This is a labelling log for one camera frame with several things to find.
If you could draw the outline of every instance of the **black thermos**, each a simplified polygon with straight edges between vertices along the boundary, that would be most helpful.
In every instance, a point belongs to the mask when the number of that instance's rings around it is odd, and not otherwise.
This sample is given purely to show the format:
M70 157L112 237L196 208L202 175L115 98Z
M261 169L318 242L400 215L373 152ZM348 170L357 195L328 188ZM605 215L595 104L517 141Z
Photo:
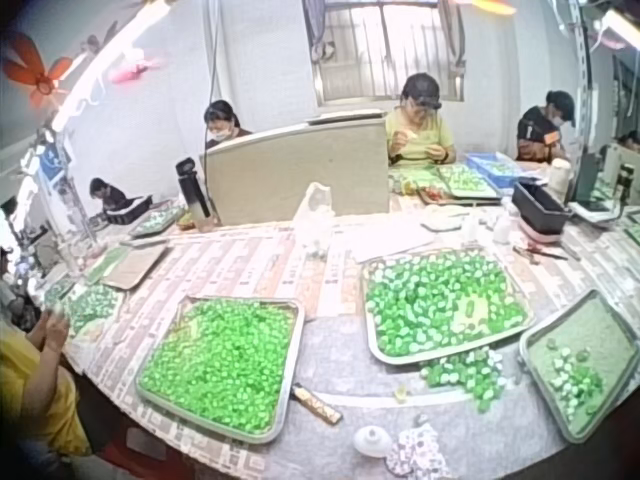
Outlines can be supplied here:
M200 188L196 162L192 158L186 158L176 164L176 171L178 172L180 189L191 212L193 223L200 232L210 232L215 226L217 215L215 208L209 203Z

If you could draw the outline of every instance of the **face mask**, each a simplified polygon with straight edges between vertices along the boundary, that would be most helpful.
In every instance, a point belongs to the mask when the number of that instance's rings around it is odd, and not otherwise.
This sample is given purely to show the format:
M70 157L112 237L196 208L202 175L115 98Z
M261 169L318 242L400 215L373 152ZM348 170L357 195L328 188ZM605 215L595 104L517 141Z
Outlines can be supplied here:
M216 142L224 142L230 136L231 136L231 130L224 130L222 132L213 132L211 134L211 138L213 138Z

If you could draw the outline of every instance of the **yellow shirt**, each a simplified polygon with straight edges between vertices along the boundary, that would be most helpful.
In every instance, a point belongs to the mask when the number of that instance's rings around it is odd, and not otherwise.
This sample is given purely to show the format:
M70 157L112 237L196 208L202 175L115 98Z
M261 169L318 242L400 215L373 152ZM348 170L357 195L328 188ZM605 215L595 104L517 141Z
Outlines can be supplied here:
M25 384L38 368L40 352L17 328L0 319L0 381L2 413L18 421ZM76 412L77 394L73 378L58 369L58 385L49 411L41 421L24 421L22 434L30 440L46 442L67 455L89 455L89 442Z
M431 163L425 152L428 145L440 145L443 148L453 146L453 135L444 123L442 115L439 114L435 118L427 119L422 128L416 132L406 124L401 107L396 107L387 115L385 127L387 147L391 145L391 139L395 132L405 132L409 136L409 141L399 152L402 160L397 165L415 165L416 161Z

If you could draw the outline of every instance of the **pile of green stones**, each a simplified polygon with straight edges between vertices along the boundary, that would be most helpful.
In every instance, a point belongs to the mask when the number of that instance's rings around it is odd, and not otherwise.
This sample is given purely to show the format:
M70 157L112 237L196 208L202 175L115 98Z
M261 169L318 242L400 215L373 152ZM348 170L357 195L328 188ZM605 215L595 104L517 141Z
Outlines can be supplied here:
M91 322L109 318L118 302L118 294L104 285L93 285L73 300L65 299L64 307L75 334Z
M478 250L382 260L366 275L366 308L388 356L463 345L528 318L498 262Z
M75 285L75 281L65 275L60 280L55 282L44 294L44 304L48 307L53 307L57 302L62 300L69 290Z
M488 170L494 175L512 175L517 176L522 173L520 168L517 165L511 165L509 163L503 162L492 162L492 161L482 161L476 160L483 168Z
M586 365L590 357L588 348L573 354L570 348L559 348L553 338L547 341L547 348L557 352L553 359L553 369L557 376L545 381L554 392L568 423L571 423L576 409L602 394L604 381L596 370ZM598 411L598 406L597 403L588 405L586 414L593 416Z
M202 419L263 433L273 424L292 320L258 302L201 301L154 351L140 387Z
M114 247L109 250L102 260L89 272L87 275L87 283L93 285L102 280L102 277L109 267L120 262L126 256L127 252L128 249L126 247Z
M507 385L502 376L502 355L487 346L430 360L422 365L420 376L430 388L462 387L473 396L480 413L489 410Z
M133 229L134 235L149 235L164 227L170 218L175 218L181 209L179 207L168 208L157 212L151 212L145 220Z
M485 192L489 187L479 173L466 165L447 165L439 168L440 175L452 192Z

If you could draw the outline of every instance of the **person in yellow shirt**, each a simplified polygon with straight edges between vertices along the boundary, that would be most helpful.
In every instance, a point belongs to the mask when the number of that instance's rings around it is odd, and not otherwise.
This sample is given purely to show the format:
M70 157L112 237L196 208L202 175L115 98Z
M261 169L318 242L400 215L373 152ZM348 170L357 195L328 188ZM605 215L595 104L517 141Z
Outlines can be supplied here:
M63 314L43 312L26 335L0 319L3 421L25 441L46 443L60 454L90 455L73 378L60 367L68 334Z
M426 73L407 78L400 105L387 115L387 150L390 165L455 162L451 131L438 110L440 86Z

